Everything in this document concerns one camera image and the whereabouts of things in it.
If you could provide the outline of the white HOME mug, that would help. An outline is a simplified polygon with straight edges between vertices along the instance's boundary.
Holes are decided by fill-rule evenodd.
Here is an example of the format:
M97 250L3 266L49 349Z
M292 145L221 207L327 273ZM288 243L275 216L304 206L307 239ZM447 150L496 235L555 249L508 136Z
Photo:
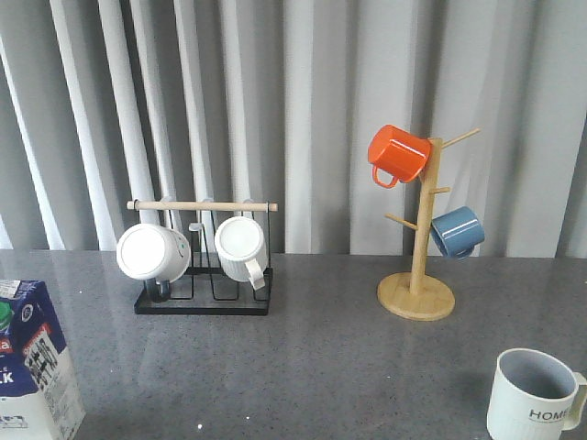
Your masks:
M559 439L581 423L586 378L557 358L511 348L496 359L486 416L492 439Z

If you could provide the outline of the blue white milk carton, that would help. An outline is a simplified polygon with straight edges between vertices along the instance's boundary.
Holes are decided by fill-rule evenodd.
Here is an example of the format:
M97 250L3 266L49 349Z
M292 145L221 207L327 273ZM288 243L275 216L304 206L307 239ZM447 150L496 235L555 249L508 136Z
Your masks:
M70 350L40 280L1 281L1 437L73 439L85 411Z

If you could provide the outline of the white ribbed mug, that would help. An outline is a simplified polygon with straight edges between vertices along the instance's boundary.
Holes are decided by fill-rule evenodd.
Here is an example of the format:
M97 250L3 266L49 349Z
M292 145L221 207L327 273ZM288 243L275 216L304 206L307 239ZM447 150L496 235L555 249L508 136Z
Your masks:
M215 246L230 279L249 282L254 291L265 286L267 250L263 231L255 220L234 216L224 221L216 231Z

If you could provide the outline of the orange enamel mug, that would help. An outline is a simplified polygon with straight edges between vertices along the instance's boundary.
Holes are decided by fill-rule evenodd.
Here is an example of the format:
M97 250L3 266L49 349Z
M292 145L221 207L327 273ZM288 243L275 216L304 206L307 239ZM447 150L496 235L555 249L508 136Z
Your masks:
M385 125L373 137L368 148L373 181L383 188L415 179L426 166L432 143L397 126Z

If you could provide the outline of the wooden mug tree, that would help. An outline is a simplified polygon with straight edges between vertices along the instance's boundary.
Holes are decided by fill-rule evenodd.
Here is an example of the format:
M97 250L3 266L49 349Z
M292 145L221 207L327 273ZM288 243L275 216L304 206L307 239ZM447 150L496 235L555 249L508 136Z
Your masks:
M415 231L411 270L391 274L383 278L377 287L380 304L396 315L415 321L436 321L449 316L455 307L450 287L425 274L428 240L435 198L450 191L449 187L437 185L442 150L479 132L479 128L474 128L449 141L438 137L429 139L430 158L419 175L421 186L416 222L412 224L393 214L386 215Z

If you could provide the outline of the white smiley mug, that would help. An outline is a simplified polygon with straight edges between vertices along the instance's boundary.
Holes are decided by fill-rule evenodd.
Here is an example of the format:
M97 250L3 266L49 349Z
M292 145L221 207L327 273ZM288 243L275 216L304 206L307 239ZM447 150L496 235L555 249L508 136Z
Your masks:
M161 225L133 225L116 245L119 268L129 278L144 281L155 303L171 298L171 284L186 272L191 256L187 238Z

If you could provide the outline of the blue enamel mug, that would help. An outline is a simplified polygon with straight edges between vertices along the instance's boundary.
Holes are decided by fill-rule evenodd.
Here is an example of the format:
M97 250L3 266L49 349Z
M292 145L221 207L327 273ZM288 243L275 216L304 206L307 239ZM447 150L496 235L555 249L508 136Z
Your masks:
M431 236L444 257L464 259L485 239L485 231L477 215L468 206L432 220Z

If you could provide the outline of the grey pleated curtain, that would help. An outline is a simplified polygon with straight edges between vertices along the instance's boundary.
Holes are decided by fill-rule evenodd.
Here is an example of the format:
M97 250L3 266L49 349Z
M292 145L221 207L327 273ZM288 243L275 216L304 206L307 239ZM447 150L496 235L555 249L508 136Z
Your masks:
M586 255L583 1L4 1L1 246L111 250L131 199L272 201L277 252L405 255L415 183L383 125L444 152L483 256Z

